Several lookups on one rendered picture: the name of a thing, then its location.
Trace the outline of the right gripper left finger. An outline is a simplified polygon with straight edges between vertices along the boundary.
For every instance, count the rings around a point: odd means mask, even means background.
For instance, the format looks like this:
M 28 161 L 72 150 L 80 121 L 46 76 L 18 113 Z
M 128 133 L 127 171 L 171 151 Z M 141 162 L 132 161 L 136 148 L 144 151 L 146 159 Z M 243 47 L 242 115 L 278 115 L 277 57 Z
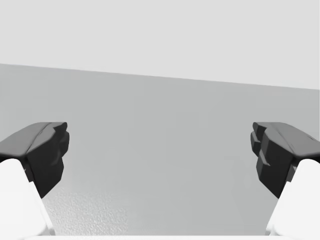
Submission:
M 37 122 L 0 141 L 0 236 L 54 236 L 42 199 L 62 179 L 66 122 Z

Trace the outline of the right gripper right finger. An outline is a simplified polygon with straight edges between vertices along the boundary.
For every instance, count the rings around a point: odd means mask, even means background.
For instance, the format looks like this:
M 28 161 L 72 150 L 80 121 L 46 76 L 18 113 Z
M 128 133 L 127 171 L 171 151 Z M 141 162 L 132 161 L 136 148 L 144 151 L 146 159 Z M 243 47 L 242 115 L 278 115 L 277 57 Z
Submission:
M 260 182 L 278 199 L 267 236 L 320 236 L 320 141 L 282 122 L 254 122 Z

